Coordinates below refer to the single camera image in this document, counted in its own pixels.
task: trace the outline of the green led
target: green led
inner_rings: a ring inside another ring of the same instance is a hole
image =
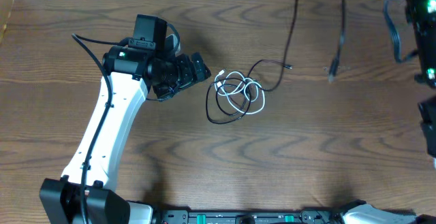
[[[429,2],[427,3],[427,12],[436,12],[436,0],[429,0]]]

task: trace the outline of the white cable connector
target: white cable connector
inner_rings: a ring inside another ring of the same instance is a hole
[[[227,97],[227,100],[229,101],[229,104],[238,112],[240,113],[245,113],[244,111],[241,111],[237,106],[234,105],[234,103],[232,102],[232,100],[230,99],[230,96],[232,95],[237,95],[240,92],[243,91],[245,98],[247,98],[250,102],[255,102],[258,97],[259,97],[259,89],[262,92],[262,107],[258,110],[256,110],[255,112],[246,112],[246,115],[252,115],[252,114],[256,114],[260,111],[262,111],[265,107],[265,92],[262,90],[262,85],[259,84],[259,82],[253,80],[252,78],[246,78],[242,73],[240,73],[239,71],[232,71],[230,72],[225,78],[229,78],[231,75],[233,74],[238,74],[243,81],[241,81],[235,88],[233,91],[231,92],[227,92],[225,91],[225,89],[223,88],[223,85],[225,84],[225,82],[227,80],[224,80],[222,83],[220,80],[218,80],[218,77],[223,75],[225,73],[225,69],[222,69],[218,75],[215,76],[215,90],[217,91],[218,95],[220,96],[225,96]],[[254,99],[251,99],[251,96],[249,97],[247,94],[247,89],[250,87],[250,85],[254,85],[255,90],[256,90],[256,96]]]

